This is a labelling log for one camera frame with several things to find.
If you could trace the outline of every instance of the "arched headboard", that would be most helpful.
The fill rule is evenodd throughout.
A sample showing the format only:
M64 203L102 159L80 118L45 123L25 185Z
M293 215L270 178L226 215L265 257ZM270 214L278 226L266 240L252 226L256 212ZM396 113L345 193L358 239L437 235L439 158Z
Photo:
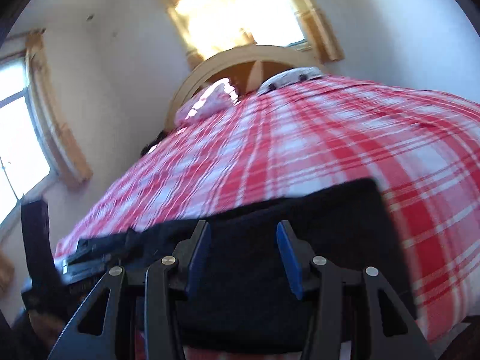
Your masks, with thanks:
M313 56L288 47L248 45L219 52L199 64L177 90L170 102L165 129L171 131L175 128L176 111L206 84L226 77L237 88L238 94L244 95L258 89L275 74L310 66L318 66L326 72Z

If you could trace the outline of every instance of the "blue clamp jaw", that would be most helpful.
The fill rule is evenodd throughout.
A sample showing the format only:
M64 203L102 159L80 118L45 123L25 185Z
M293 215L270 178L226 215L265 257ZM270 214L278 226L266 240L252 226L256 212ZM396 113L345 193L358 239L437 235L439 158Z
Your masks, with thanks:
M340 268L315 255L289 221L277 226L277 243L290 289L298 300L316 302L301 360L338 360L343 300L352 315L352 360L434 360L409 311L374 267Z

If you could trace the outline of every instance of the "black clamp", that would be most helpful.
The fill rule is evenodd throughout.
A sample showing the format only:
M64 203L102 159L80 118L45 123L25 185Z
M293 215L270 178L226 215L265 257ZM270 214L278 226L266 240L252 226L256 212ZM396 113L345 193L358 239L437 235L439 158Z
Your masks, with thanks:
M316 313L301 360L338 360L342 338L342 300L354 309L352 360L434 360L416 322L383 275L374 267L340 268L316 256L299 240L289 221L277 227L277 243L290 289L297 299L315 299Z
M146 358L183 360L175 301L195 293L210 240L210 226L199 221L190 239L147 269L110 268L63 330L49 360L134 359L138 296L145 296Z

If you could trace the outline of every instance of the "black plastic bracket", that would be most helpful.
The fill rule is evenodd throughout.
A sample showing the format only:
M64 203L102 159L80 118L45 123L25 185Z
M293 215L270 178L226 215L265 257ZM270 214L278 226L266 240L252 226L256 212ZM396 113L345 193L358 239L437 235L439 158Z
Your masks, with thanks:
M191 238L148 269L114 266L95 285L52 349L49 360L134 359L135 304L145 296L145 353L149 360L184 360L175 313L200 280L210 226L199 221Z
M20 208L23 246L33 292L22 294L28 305L68 321L69 293L55 268L49 240L49 208L43 199L25 202Z
M342 338L343 298L354 309L352 360L434 360L435 356L409 311L374 267L340 268L297 239L290 223L277 228L277 243L298 299L316 294L316 312L301 360L338 360Z

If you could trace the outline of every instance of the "bed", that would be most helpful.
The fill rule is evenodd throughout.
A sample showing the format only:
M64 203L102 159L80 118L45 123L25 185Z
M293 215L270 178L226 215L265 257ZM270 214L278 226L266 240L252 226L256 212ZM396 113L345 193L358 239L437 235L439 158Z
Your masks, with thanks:
M435 340L459 323L480 295L480 106L332 75L255 93L300 66L324 69L304 52L256 45L196 67L170 104L171 133L112 184L56 257L80 238L373 177L401 239L424 335ZM176 110L222 77L243 95L238 105L174 129Z

